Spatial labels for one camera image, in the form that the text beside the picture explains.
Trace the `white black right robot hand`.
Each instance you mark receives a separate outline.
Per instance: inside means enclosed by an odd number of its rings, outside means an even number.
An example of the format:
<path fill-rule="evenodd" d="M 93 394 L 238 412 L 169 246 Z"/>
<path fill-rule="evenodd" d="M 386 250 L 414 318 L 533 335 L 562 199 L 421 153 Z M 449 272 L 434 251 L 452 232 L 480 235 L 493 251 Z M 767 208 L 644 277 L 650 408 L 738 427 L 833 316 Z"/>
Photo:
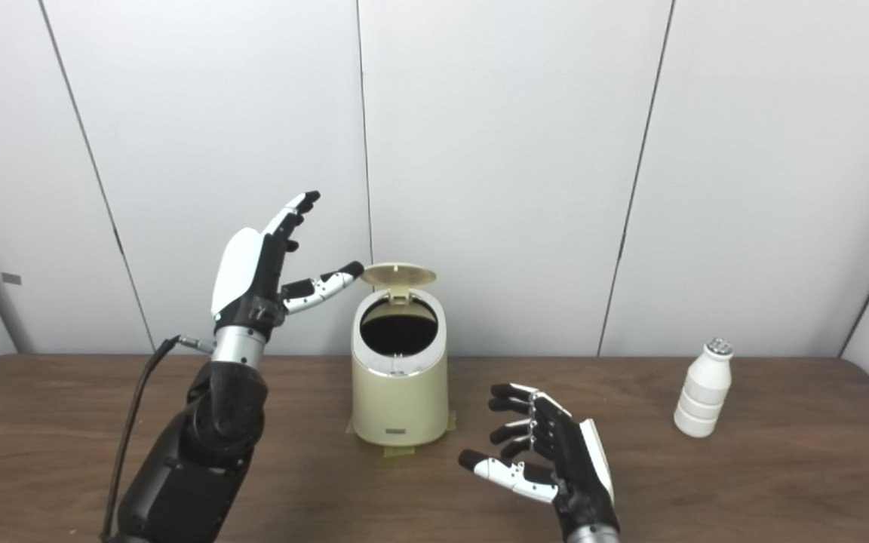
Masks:
<path fill-rule="evenodd" d="M 619 542 L 613 476 L 593 419 L 572 413 L 534 386 L 494 384 L 487 406 L 521 419 L 489 436 L 497 455 L 466 448 L 459 466 L 521 497 L 553 507 L 564 542 Z"/>

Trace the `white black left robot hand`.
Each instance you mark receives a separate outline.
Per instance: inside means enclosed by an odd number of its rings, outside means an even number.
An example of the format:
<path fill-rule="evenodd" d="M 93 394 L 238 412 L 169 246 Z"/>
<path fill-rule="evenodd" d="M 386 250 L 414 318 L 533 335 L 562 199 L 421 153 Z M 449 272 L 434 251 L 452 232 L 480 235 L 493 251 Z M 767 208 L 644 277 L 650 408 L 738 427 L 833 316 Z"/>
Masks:
<path fill-rule="evenodd" d="M 364 265 L 352 261 L 328 274 L 281 282 L 287 254 L 299 248 L 293 231 L 320 198 L 317 190 L 300 193 L 265 229 L 244 228 L 228 241 L 210 306 L 215 333 L 225 327 L 244 327 L 269 338 L 287 316 L 321 305 L 362 276 Z"/>

